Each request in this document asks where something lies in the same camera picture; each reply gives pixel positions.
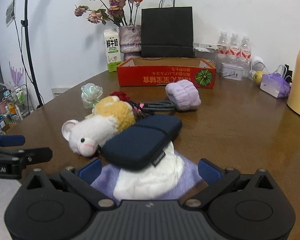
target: navy blue pouch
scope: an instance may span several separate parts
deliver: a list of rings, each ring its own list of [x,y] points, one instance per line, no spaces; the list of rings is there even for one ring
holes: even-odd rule
[[[179,133],[182,122],[170,115],[151,115],[111,138],[100,153],[113,165],[138,171],[156,166],[165,156],[163,148]]]

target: purple knitted vase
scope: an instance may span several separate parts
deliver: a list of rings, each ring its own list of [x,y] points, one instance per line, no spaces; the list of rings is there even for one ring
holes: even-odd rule
[[[124,61],[133,57],[141,57],[141,25],[119,27],[119,38]]]

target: pouch label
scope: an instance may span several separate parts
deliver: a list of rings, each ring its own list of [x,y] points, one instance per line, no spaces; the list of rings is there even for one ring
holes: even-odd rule
[[[165,152],[162,152],[158,158],[152,161],[152,165],[156,167],[159,164],[159,162],[163,159],[163,157],[165,157],[165,155],[166,155]]]

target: watermelon picture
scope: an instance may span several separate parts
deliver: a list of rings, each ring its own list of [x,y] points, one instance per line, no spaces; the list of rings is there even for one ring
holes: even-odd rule
[[[195,81],[198,85],[206,87],[211,83],[212,72],[208,69],[202,69],[195,75]]]

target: wooden table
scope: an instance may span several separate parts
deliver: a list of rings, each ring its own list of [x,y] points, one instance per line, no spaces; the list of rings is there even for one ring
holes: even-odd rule
[[[83,108],[80,90],[89,82],[103,87],[105,96],[122,90],[135,102],[166,98],[164,87],[120,88],[116,73],[103,72],[75,86],[9,132],[25,136],[24,148],[53,150],[50,162],[29,166],[24,176],[35,167],[53,173],[87,161],[71,152],[61,127],[67,120],[81,120],[90,114]],[[199,89],[199,93],[202,104],[197,111],[175,114],[183,122],[175,149],[194,163],[207,158],[222,168],[235,167],[241,172],[268,169],[296,212],[289,239],[300,240],[300,116],[287,107],[285,99],[273,98],[250,80],[217,77],[213,89]]]

